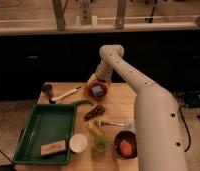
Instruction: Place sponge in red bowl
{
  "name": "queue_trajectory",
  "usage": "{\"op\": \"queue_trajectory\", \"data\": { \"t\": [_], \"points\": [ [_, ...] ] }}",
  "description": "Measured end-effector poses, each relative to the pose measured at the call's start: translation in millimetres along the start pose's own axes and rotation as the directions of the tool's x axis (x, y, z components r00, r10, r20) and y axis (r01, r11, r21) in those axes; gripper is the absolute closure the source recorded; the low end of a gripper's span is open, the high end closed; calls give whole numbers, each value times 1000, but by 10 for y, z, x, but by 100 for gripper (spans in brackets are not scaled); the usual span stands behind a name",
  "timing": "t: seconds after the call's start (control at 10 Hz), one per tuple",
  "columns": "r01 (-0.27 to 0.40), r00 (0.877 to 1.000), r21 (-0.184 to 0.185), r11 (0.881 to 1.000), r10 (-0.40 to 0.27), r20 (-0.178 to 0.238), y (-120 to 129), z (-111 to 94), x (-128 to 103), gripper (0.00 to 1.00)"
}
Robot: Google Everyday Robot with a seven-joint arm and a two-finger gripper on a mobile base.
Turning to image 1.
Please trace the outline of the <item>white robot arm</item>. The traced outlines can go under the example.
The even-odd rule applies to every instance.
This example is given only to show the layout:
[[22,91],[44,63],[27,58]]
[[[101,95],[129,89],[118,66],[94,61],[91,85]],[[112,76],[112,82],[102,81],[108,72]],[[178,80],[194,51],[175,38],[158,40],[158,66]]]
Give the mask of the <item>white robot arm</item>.
[[136,92],[135,131],[139,171],[188,171],[178,104],[173,95],[122,59],[121,45],[103,45],[100,65],[114,69]]

